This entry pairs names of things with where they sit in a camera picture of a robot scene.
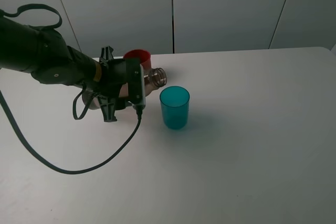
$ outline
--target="red plastic cup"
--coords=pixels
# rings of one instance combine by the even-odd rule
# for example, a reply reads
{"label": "red plastic cup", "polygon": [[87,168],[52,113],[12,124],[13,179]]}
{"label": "red plastic cup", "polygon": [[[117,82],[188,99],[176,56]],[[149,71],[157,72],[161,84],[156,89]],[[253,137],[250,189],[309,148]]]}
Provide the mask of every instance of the red plastic cup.
{"label": "red plastic cup", "polygon": [[151,63],[151,53],[143,49],[135,49],[127,52],[124,59],[138,58],[140,59],[140,64],[143,67],[143,70],[150,70],[152,68]]}

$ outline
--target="teal plastic cup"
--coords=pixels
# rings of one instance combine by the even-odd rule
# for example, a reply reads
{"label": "teal plastic cup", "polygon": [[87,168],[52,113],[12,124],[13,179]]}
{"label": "teal plastic cup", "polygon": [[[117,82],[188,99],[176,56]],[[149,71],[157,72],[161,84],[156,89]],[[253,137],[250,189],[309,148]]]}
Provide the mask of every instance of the teal plastic cup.
{"label": "teal plastic cup", "polygon": [[160,94],[164,124],[174,130],[183,128],[188,121],[189,92],[178,86],[164,89]]}

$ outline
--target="white table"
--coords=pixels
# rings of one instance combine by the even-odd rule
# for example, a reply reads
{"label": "white table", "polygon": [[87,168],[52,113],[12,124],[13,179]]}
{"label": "white table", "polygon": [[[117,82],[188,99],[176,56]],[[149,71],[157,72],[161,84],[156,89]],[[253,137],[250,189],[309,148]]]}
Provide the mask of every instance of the white table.
{"label": "white table", "polygon": [[[35,160],[0,111],[0,223],[336,223],[336,57],[323,48],[159,55],[191,94],[181,131],[147,99],[108,165],[63,175]],[[80,91],[2,69],[0,89],[28,141],[66,169],[105,160],[136,124],[132,108],[75,121]]]}

